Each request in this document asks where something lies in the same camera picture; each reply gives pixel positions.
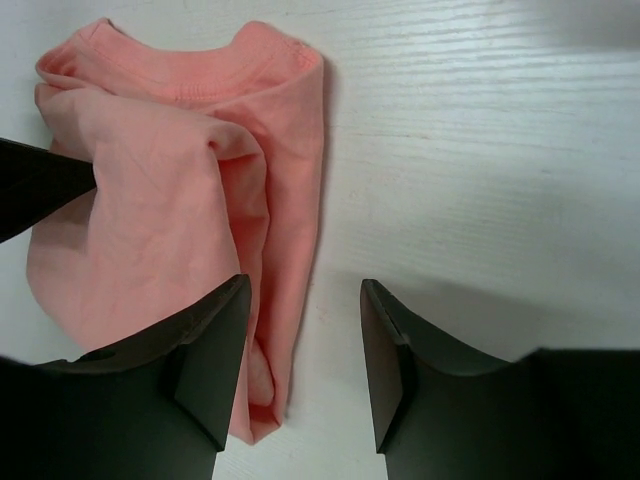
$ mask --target wooden table surface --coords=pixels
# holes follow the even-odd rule
[[[180,50],[264,20],[330,65],[322,236],[287,424],[253,448],[231,440],[214,478],[386,478],[365,277],[503,358],[640,346],[638,0],[7,0],[0,135],[47,145],[33,64],[101,16]],[[27,241],[0,248],[0,351],[76,355],[31,298]]]

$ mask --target garment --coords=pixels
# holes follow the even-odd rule
[[[258,22],[226,47],[170,52],[101,19],[36,68],[52,151],[92,161],[98,185],[34,227],[36,300],[95,349],[248,273],[230,432],[261,439],[283,420],[315,249],[321,56]]]

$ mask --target pink fabric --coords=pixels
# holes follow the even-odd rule
[[[248,443],[287,401],[318,223],[322,69],[257,22],[226,47],[169,52],[102,19],[37,63],[52,150],[92,161],[98,189],[34,228],[36,299],[95,349],[248,273],[230,430]]]

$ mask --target white wood grain surface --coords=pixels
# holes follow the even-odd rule
[[[364,277],[504,358],[640,347],[636,0],[99,3],[3,3],[0,135],[47,144],[33,63],[100,16],[180,50],[265,20],[331,65],[322,239],[288,422],[253,448],[231,440],[214,478],[386,478],[360,336]],[[0,350],[74,355],[36,313],[26,242],[0,249]]]

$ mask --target cloth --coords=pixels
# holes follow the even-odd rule
[[[248,273],[230,433],[258,441],[283,421],[315,249],[321,56],[258,22],[225,47],[171,52],[101,19],[36,69],[51,150],[93,162],[98,185],[34,227],[36,300],[91,350]]]

